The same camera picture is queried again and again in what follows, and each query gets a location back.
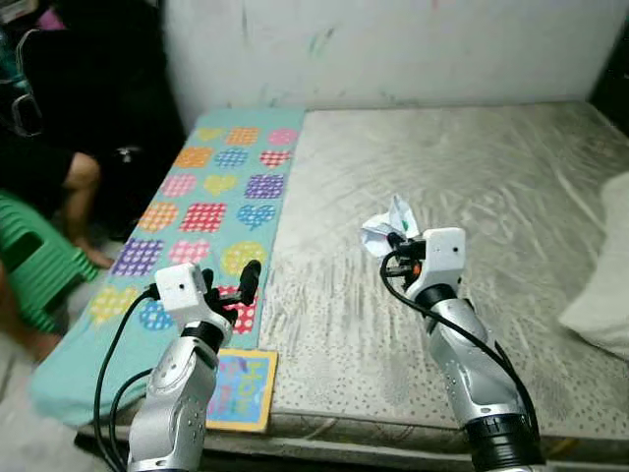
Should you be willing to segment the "white paper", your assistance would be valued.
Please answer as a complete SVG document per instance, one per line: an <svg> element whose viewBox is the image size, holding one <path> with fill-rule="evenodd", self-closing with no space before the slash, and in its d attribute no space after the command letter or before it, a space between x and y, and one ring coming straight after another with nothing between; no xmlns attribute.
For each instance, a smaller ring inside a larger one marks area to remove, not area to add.
<svg viewBox="0 0 629 472"><path fill-rule="evenodd" d="M395 244L389 239L391 235L401 240L421 238L421 225L412 207L400 195L392 197L387 212L370 216L361 225L361 243L374 257L382 258L394 249Z"/></svg>

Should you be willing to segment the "blue yellow-edged children's book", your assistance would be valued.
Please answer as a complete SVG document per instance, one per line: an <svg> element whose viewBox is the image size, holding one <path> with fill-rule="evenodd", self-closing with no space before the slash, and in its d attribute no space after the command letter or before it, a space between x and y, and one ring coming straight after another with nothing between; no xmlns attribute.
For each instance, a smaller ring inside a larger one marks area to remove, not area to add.
<svg viewBox="0 0 629 472"><path fill-rule="evenodd" d="M216 387L208 401L206 427L265 432L277 378L277 352L221 349L217 358Z"/></svg>

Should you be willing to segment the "white pillow with grey lettering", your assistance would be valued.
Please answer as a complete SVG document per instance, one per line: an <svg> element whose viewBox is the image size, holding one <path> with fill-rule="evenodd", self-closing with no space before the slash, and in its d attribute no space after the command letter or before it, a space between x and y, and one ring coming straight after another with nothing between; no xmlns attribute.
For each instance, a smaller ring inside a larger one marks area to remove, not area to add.
<svg viewBox="0 0 629 472"><path fill-rule="evenodd" d="M561 326L598 349L629 360L629 175L601 190L603 240L592 278L558 318Z"/></svg>

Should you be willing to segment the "beige quilted mattress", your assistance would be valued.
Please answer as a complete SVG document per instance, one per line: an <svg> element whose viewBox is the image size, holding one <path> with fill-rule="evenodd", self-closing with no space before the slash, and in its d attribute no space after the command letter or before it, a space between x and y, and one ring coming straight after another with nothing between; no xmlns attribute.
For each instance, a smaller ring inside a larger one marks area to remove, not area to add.
<svg viewBox="0 0 629 472"><path fill-rule="evenodd" d="M603 244L601 186L626 167L628 143L586 104L312 111L303 118L268 271L297 274L367 256L360 224L400 195L422 228L460 226L481 253L554 258L562 312L592 277ZM275 413L255 438L458 452L436 429L333 415ZM602 438L544 438L557 455Z"/></svg>

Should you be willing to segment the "teal blanket with colourful shapes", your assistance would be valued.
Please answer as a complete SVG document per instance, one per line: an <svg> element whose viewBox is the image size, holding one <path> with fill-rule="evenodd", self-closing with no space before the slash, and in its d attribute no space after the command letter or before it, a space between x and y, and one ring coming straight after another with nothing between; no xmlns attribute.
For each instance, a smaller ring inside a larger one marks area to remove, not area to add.
<svg viewBox="0 0 629 472"><path fill-rule="evenodd" d="M238 288L248 261L269 265L303 117L284 108L202 114L81 318L31 375L37 414L86 426L94 394L107 408L131 375L157 365L183 326L143 298L155 271L198 264L214 270L214 286Z"/></svg>

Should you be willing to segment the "seated person in black shorts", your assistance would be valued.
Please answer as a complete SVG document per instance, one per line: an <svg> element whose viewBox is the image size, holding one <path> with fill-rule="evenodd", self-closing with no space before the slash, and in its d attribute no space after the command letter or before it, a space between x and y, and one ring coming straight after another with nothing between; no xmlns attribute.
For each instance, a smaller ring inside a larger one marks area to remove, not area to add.
<svg viewBox="0 0 629 472"><path fill-rule="evenodd" d="M10 193L31 206L54 202L64 217L64 234L98 268L114 261L93 246L88 224L100 184L94 157L0 130L0 192ZM29 326L20 316L19 298L0 260L0 333L27 351L34 363L48 358L62 341L57 333Z"/></svg>

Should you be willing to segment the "green plastic stool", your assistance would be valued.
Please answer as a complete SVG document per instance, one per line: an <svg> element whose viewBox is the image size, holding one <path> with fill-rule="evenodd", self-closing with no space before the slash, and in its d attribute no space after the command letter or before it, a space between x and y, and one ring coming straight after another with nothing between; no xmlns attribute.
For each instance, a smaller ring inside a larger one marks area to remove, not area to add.
<svg viewBox="0 0 629 472"><path fill-rule="evenodd" d="M0 261L23 320L44 332L63 331L64 324L51 310L78 284L99 274L85 253L35 207L5 192L0 192Z"/></svg>

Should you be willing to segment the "grey bed base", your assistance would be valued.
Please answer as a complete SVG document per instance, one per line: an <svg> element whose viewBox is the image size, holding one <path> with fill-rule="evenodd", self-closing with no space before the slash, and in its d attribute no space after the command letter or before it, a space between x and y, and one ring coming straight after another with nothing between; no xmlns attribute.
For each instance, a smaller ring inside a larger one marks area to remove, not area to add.
<svg viewBox="0 0 629 472"><path fill-rule="evenodd" d="M475 472L467 453L329 443L248 435L208 437L200 460L208 472Z"/></svg>

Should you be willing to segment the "black tufted headboard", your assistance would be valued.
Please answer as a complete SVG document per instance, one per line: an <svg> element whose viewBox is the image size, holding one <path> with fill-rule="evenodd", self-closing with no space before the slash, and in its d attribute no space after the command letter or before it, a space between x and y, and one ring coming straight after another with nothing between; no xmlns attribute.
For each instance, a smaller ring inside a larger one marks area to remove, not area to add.
<svg viewBox="0 0 629 472"><path fill-rule="evenodd" d="M629 53L626 40L617 40L595 82L590 103L600 109L624 108L629 104Z"/></svg>

